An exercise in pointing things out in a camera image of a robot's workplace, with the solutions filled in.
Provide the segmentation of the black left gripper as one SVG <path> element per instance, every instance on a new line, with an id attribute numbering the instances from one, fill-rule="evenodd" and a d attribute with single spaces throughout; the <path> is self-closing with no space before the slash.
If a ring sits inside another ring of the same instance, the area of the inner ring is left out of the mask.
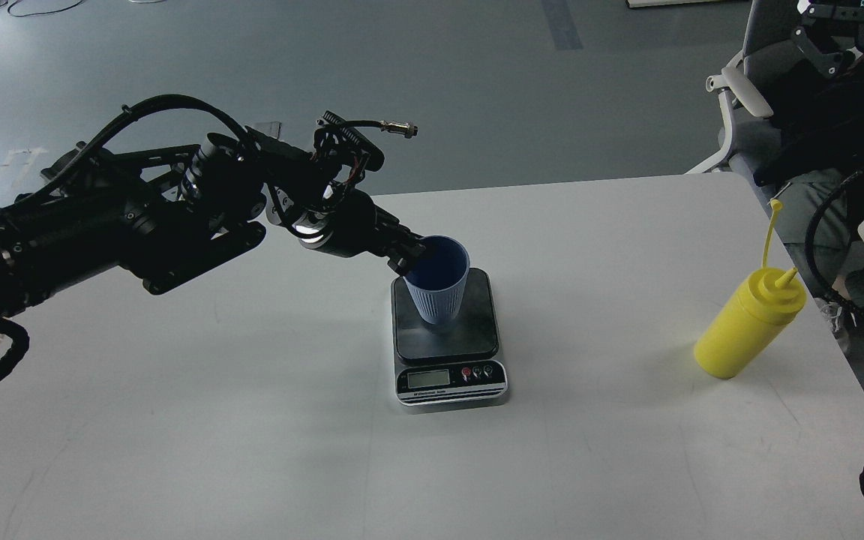
<path id="1" fill-rule="evenodd" d="M 363 253 L 386 255 L 388 267 L 407 275 L 423 257 L 423 237 L 401 228 L 398 219 L 355 189 L 332 213 L 314 237 L 299 239 L 305 249 L 349 259 Z"/>

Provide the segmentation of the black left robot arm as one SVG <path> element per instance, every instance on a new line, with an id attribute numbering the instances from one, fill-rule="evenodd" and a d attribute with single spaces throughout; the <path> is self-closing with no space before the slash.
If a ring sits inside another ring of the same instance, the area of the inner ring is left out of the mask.
<path id="1" fill-rule="evenodd" d="M 229 134 L 107 150 L 127 127 L 171 110 L 208 113 Z M 385 257 L 395 274 L 408 273 L 425 243 L 359 189 L 385 160 L 362 128 L 405 138 L 418 133 L 407 122 L 325 112 L 305 151 L 186 95 L 124 106 L 92 140 L 41 172 L 44 187 L 0 208 L 0 382 L 30 345 L 15 315 L 113 267 L 151 294 L 174 290 L 260 245 L 263 212 L 305 248 L 337 257 L 368 252 Z"/>

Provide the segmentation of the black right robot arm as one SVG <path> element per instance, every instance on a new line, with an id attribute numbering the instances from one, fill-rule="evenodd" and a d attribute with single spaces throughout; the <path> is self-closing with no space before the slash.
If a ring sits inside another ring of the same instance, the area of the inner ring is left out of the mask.
<path id="1" fill-rule="evenodd" d="M 810 2 L 790 38 L 820 75 L 840 77 L 864 57 L 864 1 Z"/>

